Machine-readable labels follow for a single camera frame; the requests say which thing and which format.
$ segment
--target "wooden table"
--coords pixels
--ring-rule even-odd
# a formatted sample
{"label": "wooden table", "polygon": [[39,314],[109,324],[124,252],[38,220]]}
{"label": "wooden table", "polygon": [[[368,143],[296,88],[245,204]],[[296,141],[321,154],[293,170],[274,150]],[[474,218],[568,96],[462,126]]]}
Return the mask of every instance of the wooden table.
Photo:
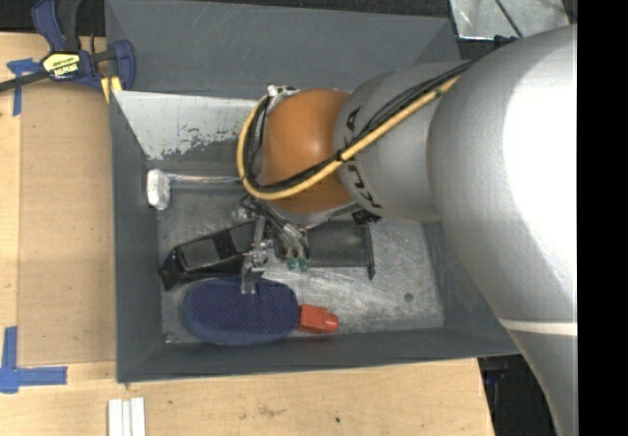
{"label": "wooden table", "polygon": [[[12,77],[7,61],[46,52],[38,35],[0,33],[0,80]],[[67,385],[0,394],[0,434],[103,435],[109,399],[143,397],[149,436],[494,435],[475,359],[118,384],[111,253],[99,251],[111,244],[110,189],[80,188],[108,181],[108,135],[95,128],[103,104],[95,91],[41,82],[14,117],[13,92],[0,94],[0,331],[18,324],[20,365],[69,366]]]}

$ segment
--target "blue tape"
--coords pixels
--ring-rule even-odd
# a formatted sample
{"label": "blue tape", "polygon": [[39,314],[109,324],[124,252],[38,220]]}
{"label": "blue tape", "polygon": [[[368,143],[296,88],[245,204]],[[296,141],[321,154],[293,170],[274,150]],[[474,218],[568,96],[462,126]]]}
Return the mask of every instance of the blue tape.
{"label": "blue tape", "polygon": [[[16,78],[21,77],[25,73],[36,73],[41,68],[39,63],[32,59],[21,59],[19,61],[9,61],[7,68],[13,73]],[[13,116],[17,117],[22,113],[22,88],[16,87],[13,94]]]}
{"label": "blue tape", "polygon": [[45,368],[17,368],[18,327],[4,330],[2,367],[0,367],[0,393],[15,394],[20,387],[32,385],[67,384],[68,366]]}

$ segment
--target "orange item on floor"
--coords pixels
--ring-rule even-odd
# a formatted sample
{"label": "orange item on floor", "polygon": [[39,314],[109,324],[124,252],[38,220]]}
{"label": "orange item on floor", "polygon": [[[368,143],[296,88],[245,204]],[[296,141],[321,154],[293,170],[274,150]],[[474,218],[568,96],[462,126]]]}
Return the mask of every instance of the orange item on floor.
{"label": "orange item on floor", "polygon": [[338,316],[325,307],[304,303],[299,307],[296,329],[306,333],[334,333],[338,329]]}

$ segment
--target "orange object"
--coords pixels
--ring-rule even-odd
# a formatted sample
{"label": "orange object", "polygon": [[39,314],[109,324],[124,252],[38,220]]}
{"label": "orange object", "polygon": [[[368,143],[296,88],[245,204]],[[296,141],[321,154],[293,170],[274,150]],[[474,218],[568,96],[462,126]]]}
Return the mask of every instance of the orange object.
{"label": "orange object", "polygon": [[306,333],[334,333],[338,329],[338,316],[325,307],[304,303],[299,307],[296,329]]}
{"label": "orange object", "polygon": [[[336,118],[348,92],[311,88],[280,102],[268,114],[259,183],[284,180],[334,154]],[[273,200],[284,211],[314,214],[351,203],[336,173],[309,190]]]}

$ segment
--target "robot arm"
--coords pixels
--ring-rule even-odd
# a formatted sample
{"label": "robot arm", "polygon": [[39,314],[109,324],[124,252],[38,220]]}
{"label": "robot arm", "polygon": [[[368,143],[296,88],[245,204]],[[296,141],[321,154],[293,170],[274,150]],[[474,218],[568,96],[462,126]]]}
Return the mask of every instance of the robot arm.
{"label": "robot arm", "polygon": [[[442,221],[538,376],[565,435],[578,432],[576,35],[576,27],[539,34],[470,67],[410,67],[351,95],[289,96],[264,115],[262,186],[238,162],[249,192],[302,226],[351,205],[381,217]],[[373,121],[383,113],[406,109],[408,102],[392,101],[410,93],[424,96],[420,109],[392,124],[377,144],[343,153],[376,131]],[[327,112],[317,113],[316,105]],[[298,139],[305,143],[283,151]],[[327,182],[312,185],[324,168],[332,171]],[[291,183],[285,180],[293,175]],[[281,180],[283,186],[264,187]]]}

